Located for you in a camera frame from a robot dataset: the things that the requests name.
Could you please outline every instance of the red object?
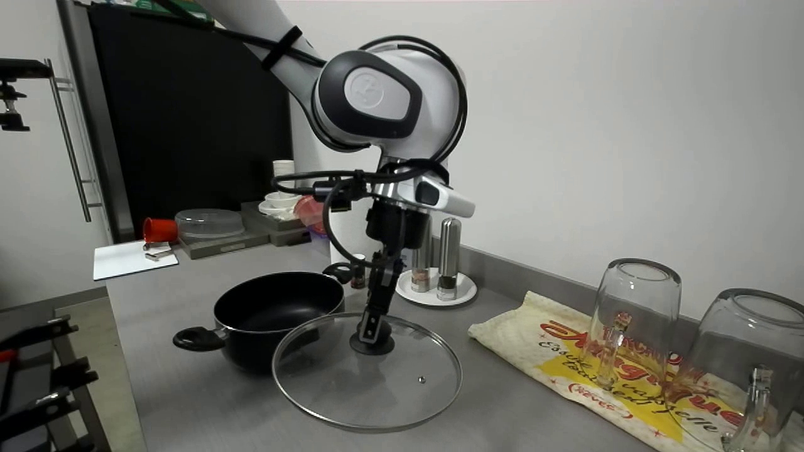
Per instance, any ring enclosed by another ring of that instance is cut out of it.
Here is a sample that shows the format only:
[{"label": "red object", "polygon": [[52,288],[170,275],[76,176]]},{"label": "red object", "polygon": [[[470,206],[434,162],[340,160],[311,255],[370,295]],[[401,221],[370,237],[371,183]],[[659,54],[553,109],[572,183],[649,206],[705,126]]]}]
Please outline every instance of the red object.
[{"label": "red object", "polygon": [[12,358],[17,358],[17,352],[0,348],[0,361],[12,361]]},{"label": "red object", "polygon": [[179,224],[170,217],[145,217],[143,237],[145,243],[179,241]]},{"label": "red object", "polygon": [[298,199],[293,212],[298,215],[298,221],[303,224],[306,231],[317,232],[317,236],[326,236],[323,232],[323,202],[313,200],[311,195]]}]

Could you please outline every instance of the black cable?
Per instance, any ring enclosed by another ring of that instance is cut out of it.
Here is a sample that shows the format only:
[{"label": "black cable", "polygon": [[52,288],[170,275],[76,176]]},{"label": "black cable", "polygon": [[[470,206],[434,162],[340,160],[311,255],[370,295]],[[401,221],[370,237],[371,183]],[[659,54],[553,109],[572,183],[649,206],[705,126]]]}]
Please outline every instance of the black cable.
[{"label": "black cable", "polygon": [[409,177],[419,177],[425,172],[442,172],[442,168],[434,168],[437,162],[433,160],[400,160],[390,162],[383,171],[400,171],[406,168],[405,172],[365,172],[365,171],[306,171],[306,172],[283,172],[273,177],[277,191],[283,194],[298,194],[298,195],[311,195],[311,187],[288,187],[281,186],[286,181],[311,181],[311,177],[361,177],[367,183],[400,183]]},{"label": "black cable", "polygon": [[187,13],[180,5],[176,5],[174,0],[153,0],[156,5],[165,6],[170,15],[176,15],[179,20],[197,20],[197,15]]},{"label": "black cable", "polygon": [[[219,32],[220,38],[239,39],[239,42],[246,42],[246,44],[253,44],[253,48],[264,48],[264,50],[273,50],[277,48],[273,39],[264,39],[264,38],[236,32],[236,30],[225,30],[225,28],[217,28],[213,23],[194,17],[189,13],[187,15],[176,15],[176,13],[160,15],[160,13],[121,6],[121,5],[91,5],[91,6],[122,9],[127,17],[164,20],[164,23],[170,23],[170,25],[209,30],[209,32]],[[298,63],[313,64],[313,67],[323,67],[326,64],[326,60],[321,60],[317,54],[310,54],[303,50],[296,50],[296,48],[288,48],[286,54],[298,60]]]},{"label": "black cable", "polygon": [[449,186],[449,171],[442,162],[429,160],[429,157],[391,160],[391,162],[383,166],[380,171],[383,171],[383,176],[400,176],[401,181],[418,177],[423,172],[434,172]]},{"label": "black cable", "polygon": [[330,191],[330,195],[323,199],[323,209],[321,209],[323,232],[326,232],[330,243],[331,243],[346,260],[370,269],[371,260],[365,260],[365,259],[354,255],[354,253],[334,236],[334,231],[331,231],[330,210],[331,210],[331,200],[334,200],[334,195],[342,191],[342,186],[345,186],[345,183],[337,183],[337,186]]},{"label": "black cable", "polygon": [[419,50],[419,53],[434,50],[433,58],[440,60],[455,77],[455,84],[458,84],[458,119],[455,119],[452,132],[449,132],[448,143],[442,145],[442,150],[437,150],[433,156],[433,160],[444,160],[455,150],[458,141],[463,138],[465,123],[467,123],[467,87],[463,82],[463,76],[460,76],[458,64],[449,60],[449,54],[437,50],[434,44],[429,44],[429,48],[400,44],[400,48],[401,50]]}]

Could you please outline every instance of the pot handle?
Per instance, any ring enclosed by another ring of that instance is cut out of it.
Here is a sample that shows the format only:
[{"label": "pot handle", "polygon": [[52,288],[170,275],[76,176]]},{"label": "pot handle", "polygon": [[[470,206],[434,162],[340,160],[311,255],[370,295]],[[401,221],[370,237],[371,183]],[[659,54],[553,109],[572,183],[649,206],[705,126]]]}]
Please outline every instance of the pot handle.
[{"label": "pot handle", "polygon": [[190,325],[190,328],[180,328],[174,335],[174,345],[189,348],[189,352],[213,352],[213,348],[224,348],[224,339],[213,328]]},{"label": "pot handle", "polygon": [[321,274],[331,275],[340,283],[349,283],[359,288],[365,283],[365,269],[359,264],[337,260],[330,264]]}]

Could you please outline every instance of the cable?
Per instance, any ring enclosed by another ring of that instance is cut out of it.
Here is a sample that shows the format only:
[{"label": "cable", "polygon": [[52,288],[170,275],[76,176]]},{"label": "cable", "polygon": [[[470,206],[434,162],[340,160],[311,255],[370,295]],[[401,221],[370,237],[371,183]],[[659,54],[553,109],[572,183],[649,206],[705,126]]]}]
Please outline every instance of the cable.
[{"label": "cable", "polygon": [[463,138],[465,123],[467,123],[467,87],[463,82],[458,64],[449,60],[448,53],[437,50],[433,58],[440,60],[452,73],[455,84],[458,84],[458,119],[455,119],[452,136],[444,143],[444,148],[433,156],[433,160],[444,160],[455,150],[458,141]]},{"label": "cable", "polygon": [[313,191],[311,187],[288,187],[288,186],[281,186],[286,181],[311,181],[311,177],[361,177],[365,183],[401,183],[401,181],[409,181],[409,177],[419,177],[425,172],[437,172],[440,177],[444,177],[444,183],[449,183],[448,177],[448,171],[434,162],[434,160],[400,160],[400,162],[390,162],[390,166],[383,166],[383,171],[400,171],[400,168],[406,168],[405,172],[365,172],[365,171],[306,171],[306,172],[283,172],[283,176],[277,176],[273,177],[273,186],[277,191],[283,191],[283,194],[296,194],[296,195],[311,195]]},{"label": "cable", "polygon": [[334,231],[331,231],[331,224],[330,224],[331,199],[342,191],[342,186],[345,186],[345,183],[337,183],[337,186],[330,191],[330,195],[323,199],[323,209],[321,209],[323,232],[326,232],[330,243],[331,243],[346,260],[370,269],[371,264],[365,260],[365,259],[359,259],[359,255],[354,255],[354,253],[334,236]]},{"label": "cable", "polygon": [[[253,44],[253,48],[264,48],[264,50],[273,50],[277,42],[273,39],[264,39],[264,38],[257,38],[257,35],[246,35],[246,32],[236,32],[236,30],[225,30],[225,28],[217,28],[213,23],[207,23],[207,20],[199,20],[194,15],[160,15],[160,13],[149,13],[149,9],[133,9],[133,6],[121,6],[126,9],[130,17],[149,17],[149,20],[165,20],[170,25],[183,25],[183,28],[199,28],[199,30],[210,30],[210,32],[219,32],[229,39],[239,39],[239,42],[246,42],[246,44]],[[326,60],[317,58],[317,54],[310,54],[303,50],[296,50],[296,48],[288,48],[283,54],[298,60],[298,63],[306,63],[306,64],[313,64],[313,67],[321,67],[326,64]]]}]

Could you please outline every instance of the glass lid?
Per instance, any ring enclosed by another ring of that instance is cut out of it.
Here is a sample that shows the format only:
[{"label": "glass lid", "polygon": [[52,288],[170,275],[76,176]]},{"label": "glass lid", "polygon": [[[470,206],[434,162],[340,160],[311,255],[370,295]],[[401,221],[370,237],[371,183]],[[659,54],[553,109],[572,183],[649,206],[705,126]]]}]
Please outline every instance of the glass lid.
[{"label": "glass lid", "polygon": [[359,314],[330,314],[288,332],[271,358],[279,391],[313,420],[361,432],[423,423],[444,412],[460,363],[442,335],[388,315],[391,352],[351,344]]}]

